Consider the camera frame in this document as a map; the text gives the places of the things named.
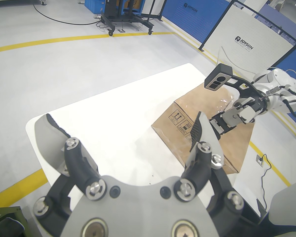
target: white partition panel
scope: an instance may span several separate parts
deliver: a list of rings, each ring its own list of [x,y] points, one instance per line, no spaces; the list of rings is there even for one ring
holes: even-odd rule
[[[254,17],[232,6],[205,43],[204,50],[216,58],[219,54],[222,59],[221,47],[233,63],[232,67],[250,79],[254,73],[275,63],[292,45]]]

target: screw head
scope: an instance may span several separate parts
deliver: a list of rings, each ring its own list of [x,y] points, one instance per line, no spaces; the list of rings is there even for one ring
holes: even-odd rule
[[[87,222],[82,229],[82,237],[107,237],[108,227],[100,218],[94,218]]]
[[[171,190],[167,186],[163,186],[160,189],[160,195],[163,199],[169,199],[171,197]]]
[[[196,227],[187,220],[177,221],[172,228],[172,237],[198,237]]]
[[[180,191],[185,196],[190,195],[191,190],[192,190],[192,187],[188,183],[184,183],[180,186]]]
[[[198,148],[203,152],[210,152],[211,151],[211,145],[207,142],[200,142],[197,144]]]
[[[222,167],[222,157],[218,154],[212,154],[211,156],[211,166],[214,169],[219,169]]]
[[[66,140],[67,150],[75,148],[79,144],[79,139],[69,138]]]
[[[90,194],[95,195],[100,191],[100,184],[98,182],[94,182],[90,185]]]
[[[213,155],[213,162],[215,164],[220,163],[220,161],[222,160],[222,158],[218,155]]]
[[[33,212],[36,216],[42,216],[48,211],[48,208],[49,207],[45,203],[45,197],[41,197],[35,202]]]
[[[93,182],[86,187],[86,196],[89,200],[96,201],[106,192],[106,185],[103,179]]]
[[[186,202],[193,200],[195,196],[195,188],[193,184],[185,178],[176,182],[174,191],[176,191],[176,195],[179,199]]]
[[[121,194],[121,189],[120,189],[117,185],[113,186],[113,187],[110,189],[110,196],[111,196],[112,198],[117,198],[117,197],[120,196],[120,194]]]
[[[234,204],[236,210],[242,210],[244,207],[244,200],[236,191],[230,191],[227,198]]]

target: joyson logo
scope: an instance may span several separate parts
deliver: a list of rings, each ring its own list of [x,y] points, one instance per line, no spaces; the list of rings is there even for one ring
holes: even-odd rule
[[[247,51],[253,49],[253,47],[249,43],[247,43],[244,39],[241,39],[239,36],[235,38],[235,42],[244,47]]]
[[[184,6],[184,8],[189,8],[189,9],[191,9],[192,11],[194,11],[194,12],[197,13],[197,9],[195,9],[194,7],[188,5],[187,3],[185,3],[183,6]]]

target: blue storage bin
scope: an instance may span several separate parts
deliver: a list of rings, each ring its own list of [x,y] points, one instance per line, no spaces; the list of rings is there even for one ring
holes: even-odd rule
[[[94,14],[104,12],[105,0],[85,0],[85,7]]]

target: yellow floor line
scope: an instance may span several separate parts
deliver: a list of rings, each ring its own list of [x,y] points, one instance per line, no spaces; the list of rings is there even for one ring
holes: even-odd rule
[[[43,169],[39,169],[35,173],[2,191],[0,193],[0,207],[11,206],[47,182]]]
[[[164,34],[174,34],[174,32],[153,32],[152,34],[164,35]],[[112,37],[142,36],[142,35],[148,35],[148,33],[120,33],[120,34],[113,34]],[[36,41],[29,41],[29,42],[2,46],[0,47],[0,52],[29,47],[29,46],[41,45],[41,44],[55,43],[55,42],[72,41],[72,40],[88,40],[88,39],[109,38],[109,37],[110,36],[108,34],[98,34],[98,35],[73,36],[73,37],[36,40]]]
[[[296,130],[294,131],[289,125],[287,125],[286,122],[284,120],[282,120],[282,118],[276,112],[274,112],[274,111],[272,111],[272,112],[283,124],[285,124],[287,126],[287,128],[292,132],[292,134],[294,136],[296,136]]]
[[[153,32],[153,35],[167,35],[167,34],[175,34],[176,32]],[[114,34],[113,37],[125,37],[125,36],[141,36],[141,35],[148,35],[147,33],[129,33],[129,34]],[[40,44],[48,44],[48,43],[55,43],[55,42],[63,42],[63,41],[72,41],[72,40],[86,40],[86,39],[97,39],[97,38],[108,38],[110,37],[108,34],[102,34],[102,35],[87,35],[87,36],[74,36],[74,37],[64,37],[64,38],[55,38],[55,39],[45,39],[45,40],[38,40],[38,41],[30,41],[30,42],[24,42],[24,43],[18,43],[13,45],[7,45],[0,47],[0,52],[13,50],[17,48],[23,48],[23,47],[29,47],[34,45],[40,45]],[[184,40],[189,43],[194,48],[198,49],[196,46],[194,46],[192,43],[190,43],[188,40],[184,38]],[[255,152],[261,157],[263,153],[254,145],[251,141],[249,145],[255,150]],[[278,175],[278,177],[287,185],[290,186],[291,184],[289,181],[282,175],[282,173],[272,164],[273,171]],[[47,183],[47,178],[43,172],[42,169],[36,171],[35,173],[29,175],[28,177],[25,177],[23,180],[17,182],[13,186],[7,188],[6,190],[2,191],[0,193],[0,207],[7,207],[11,206],[15,202],[19,201],[23,197],[27,196],[31,192],[35,191],[45,183]]]
[[[170,22],[168,22],[167,20],[165,20],[164,18],[162,18],[163,21],[165,21],[168,25],[170,25],[171,27],[173,27],[175,30],[177,30],[178,32],[180,32],[182,35],[184,35],[186,38],[188,38],[190,40],[190,38],[184,34],[181,30],[179,30],[178,28],[176,28],[176,26],[172,25]],[[194,46],[192,43],[190,43],[186,38],[182,37],[187,43],[189,43],[191,46],[193,46],[194,48],[197,48],[196,46]],[[217,60],[217,57],[215,57],[214,55],[212,55],[210,52],[208,52],[212,57],[214,57]],[[210,59],[214,64],[217,64],[217,62],[215,62],[212,58],[208,57],[208,55],[204,54],[205,56],[207,56],[208,59]],[[275,113],[273,112],[278,118],[279,120],[281,120],[283,122],[284,125],[286,125],[292,132],[293,130]],[[252,141],[249,142],[249,145],[254,149],[254,151],[261,157],[263,156],[262,151],[255,145],[252,143]],[[283,176],[283,174],[275,167],[275,165],[270,161],[271,165],[272,165],[272,170],[277,174],[277,176],[284,182],[284,184],[286,184],[287,186],[290,186],[290,182]]]
[[[251,141],[249,143],[250,147],[252,147],[254,149],[254,151],[256,151],[256,153],[261,157],[263,156],[263,153],[261,152],[260,149],[258,149],[256,147],[255,144],[253,144]],[[265,156],[263,157],[263,160],[265,161],[265,163],[268,163]],[[287,186],[290,186],[290,182],[288,182],[288,180],[283,176],[283,174],[275,167],[275,165],[270,161],[270,164],[272,165],[272,170],[277,174],[277,176],[284,182],[284,184],[286,184]]]

